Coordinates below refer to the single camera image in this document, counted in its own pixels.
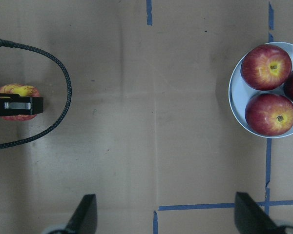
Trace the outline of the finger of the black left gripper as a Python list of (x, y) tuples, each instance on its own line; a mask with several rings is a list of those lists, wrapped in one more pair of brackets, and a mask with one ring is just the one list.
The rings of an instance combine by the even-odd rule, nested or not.
[(36, 115), (43, 112), (43, 97), (0, 95), (0, 116)]

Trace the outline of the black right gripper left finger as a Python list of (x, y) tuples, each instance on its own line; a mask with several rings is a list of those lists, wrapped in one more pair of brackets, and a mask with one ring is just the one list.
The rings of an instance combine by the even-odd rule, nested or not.
[(84, 195), (73, 215), (64, 226), (46, 228), (43, 234), (95, 234), (98, 225), (95, 194)]

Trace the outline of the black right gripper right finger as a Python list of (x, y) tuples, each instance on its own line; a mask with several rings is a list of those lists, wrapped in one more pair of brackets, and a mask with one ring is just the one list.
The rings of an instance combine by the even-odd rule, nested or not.
[(276, 225), (248, 193), (235, 194), (234, 223), (241, 234), (293, 234), (293, 226)]

